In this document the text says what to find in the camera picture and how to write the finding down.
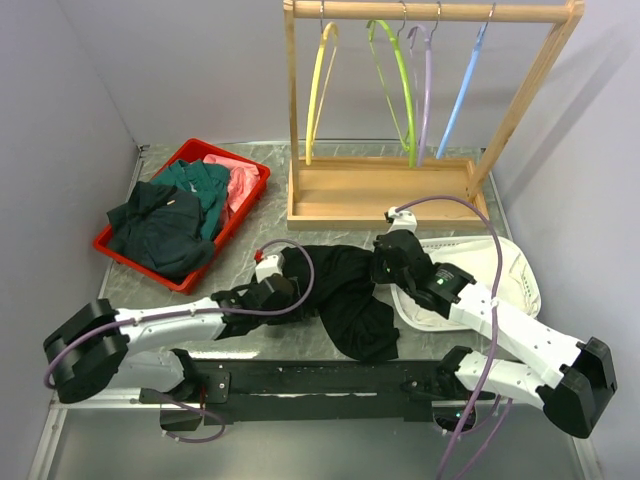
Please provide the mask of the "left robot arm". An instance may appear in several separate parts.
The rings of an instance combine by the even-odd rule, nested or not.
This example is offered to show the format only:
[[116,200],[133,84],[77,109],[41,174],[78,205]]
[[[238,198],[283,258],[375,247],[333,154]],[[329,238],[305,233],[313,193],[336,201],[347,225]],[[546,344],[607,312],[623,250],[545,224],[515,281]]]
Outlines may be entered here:
[[44,384],[64,404],[110,388],[155,390],[188,401],[204,380],[182,343],[241,337],[262,325],[297,322],[314,285],[272,274],[191,303],[149,310],[92,301],[44,341]]

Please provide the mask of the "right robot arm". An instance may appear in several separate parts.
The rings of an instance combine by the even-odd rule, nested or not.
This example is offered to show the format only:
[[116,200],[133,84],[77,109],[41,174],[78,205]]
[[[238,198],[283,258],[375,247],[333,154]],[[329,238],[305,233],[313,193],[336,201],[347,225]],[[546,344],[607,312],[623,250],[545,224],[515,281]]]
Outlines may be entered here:
[[460,398],[476,387],[543,411],[563,432],[585,439],[617,391],[610,347],[592,337],[583,342],[543,325],[490,290],[470,273],[434,262],[408,230],[374,242],[372,277],[391,284],[419,307],[495,340],[513,360],[491,360],[466,347],[441,361],[440,391]]

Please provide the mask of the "blue plastic hanger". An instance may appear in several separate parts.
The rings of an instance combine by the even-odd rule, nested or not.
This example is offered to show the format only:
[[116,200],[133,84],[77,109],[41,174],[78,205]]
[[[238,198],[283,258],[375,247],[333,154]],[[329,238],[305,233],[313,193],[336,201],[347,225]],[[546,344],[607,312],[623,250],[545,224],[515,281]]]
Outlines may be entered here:
[[449,141],[451,139],[451,136],[454,132],[462,105],[464,103],[465,97],[467,95],[467,91],[469,89],[469,86],[471,84],[471,80],[472,77],[474,75],[474,71],[476,69],[476,65],[478,62],[478,58],[480,56],[480,52],[484,43],[484,37],[486,34],[486,30],[488,27],[489,23],[485,22],[479,29],[478,34],[476,36],[476,40],[475,40],[475,44],[474,47],[472,49],[471,55],[470,55],[470,59],[469,62],[467,64],[466,70],[464,72],[463,75],[463,79],[462,79],[462,83],[460,85],[456,100],[454,102],[454,105],[452,107],[445,131],[443,133],[443,136],[441,138],[440,144],[438,146],[437,152],[436,152],[436,158],[440,159],[444,153],[445,150],[448,147]]

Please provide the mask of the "black shorts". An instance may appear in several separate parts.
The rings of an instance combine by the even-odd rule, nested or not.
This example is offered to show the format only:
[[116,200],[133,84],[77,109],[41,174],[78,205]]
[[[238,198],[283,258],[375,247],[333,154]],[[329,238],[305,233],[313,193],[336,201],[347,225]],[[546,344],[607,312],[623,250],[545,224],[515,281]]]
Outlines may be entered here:
[[306,245],[314,284],[304,303],[345,356],[365,363],[398,358],[394,309],[374,297],[371,251],[349,245]]

